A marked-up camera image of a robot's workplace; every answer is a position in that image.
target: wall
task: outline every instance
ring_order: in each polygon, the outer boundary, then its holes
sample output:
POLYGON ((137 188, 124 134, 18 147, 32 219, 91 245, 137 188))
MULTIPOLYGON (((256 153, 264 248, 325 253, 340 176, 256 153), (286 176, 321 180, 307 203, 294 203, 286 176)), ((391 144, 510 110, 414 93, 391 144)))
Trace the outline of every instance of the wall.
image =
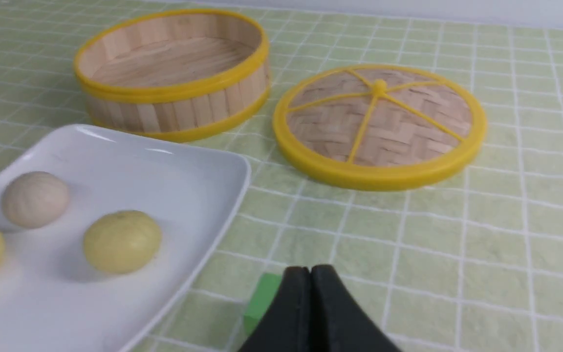
POLYGON ((563 0, 225 0, 224 2, 340 13, 563 28, 563 0))

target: green block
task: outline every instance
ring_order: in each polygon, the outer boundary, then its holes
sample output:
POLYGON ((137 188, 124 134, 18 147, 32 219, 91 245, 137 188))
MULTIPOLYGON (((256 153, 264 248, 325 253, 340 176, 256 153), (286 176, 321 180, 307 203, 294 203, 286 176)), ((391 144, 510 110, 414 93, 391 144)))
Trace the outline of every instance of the green block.
POLYGON ((255 288, 253 296, 246 307, 243 316, 244 332, 246 336, 250 336, 255 330, 260 320, 266 314, 268 306, 273 302, 277 289, 282 283, 282 276, 264 273, 258 281, 258 287, 255 288))

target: bamboo steamer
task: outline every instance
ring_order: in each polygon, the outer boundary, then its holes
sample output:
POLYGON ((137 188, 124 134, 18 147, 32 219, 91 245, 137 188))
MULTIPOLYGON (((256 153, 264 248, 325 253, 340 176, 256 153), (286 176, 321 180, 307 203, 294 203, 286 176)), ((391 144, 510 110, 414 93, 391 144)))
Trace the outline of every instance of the bamboo steamer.
POLYGON ((480 149, 478 100, 431 72, 341 67, 286 92, 273 117, 281 153, 309 176, 358 190, 404 190, 455 175, 480 149))
POLYGON ((217 9, 150 14, 112 27, 76 54, 94 124, 173 142, 221 133, 268 97, 269 42, 250 18, 217 9))

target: yellow plastic ring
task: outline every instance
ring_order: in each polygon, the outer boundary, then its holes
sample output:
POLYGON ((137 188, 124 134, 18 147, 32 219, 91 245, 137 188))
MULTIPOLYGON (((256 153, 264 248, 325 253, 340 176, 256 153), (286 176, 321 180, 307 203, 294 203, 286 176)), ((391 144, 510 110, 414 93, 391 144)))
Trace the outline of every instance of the yellow plastic ring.
POLYGON ((485 112, 478 100, 460 85, 446 78, 421 69, 393 65, 355 65, 340 67, 313 76, 299 83, 282 96, 273 116, 273 129, 277 143, 284 157, 298 170, 324 183, 357 190, 405 190, 436 183, 460 172, 472 162, 483 143, 487 122, 485 112), (422 74, 453 89, 462 96, 471 109, 472 125, 469 134, 460 145, 450 152, 415 165, 397 167, 367 167, 352 163, 339 162, 327 158, 304 146, 291 133, 286 121, 288 107, 297 93, 306 86, 330 74, 348 69, 396 69, 422 74))

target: rectangular white plate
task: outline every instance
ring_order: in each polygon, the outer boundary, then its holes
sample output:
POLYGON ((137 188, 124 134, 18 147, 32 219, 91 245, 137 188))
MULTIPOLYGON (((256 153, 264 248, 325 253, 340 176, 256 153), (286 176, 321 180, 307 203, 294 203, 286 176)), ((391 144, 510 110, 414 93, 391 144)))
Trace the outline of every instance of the rectangular white plate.
POLYGON ((11 225, 0 267, 0 352, 125 352, 187 290, 232 218, 250 180, 238 154, 87 125, 55 130, 0 173, 0 196, 25 172, 67 182, 71 203, 38 230, 11 225), (85 230, 104 214, 147 212, 163 229, 156 259, 108 278, 85 261, 85 230))

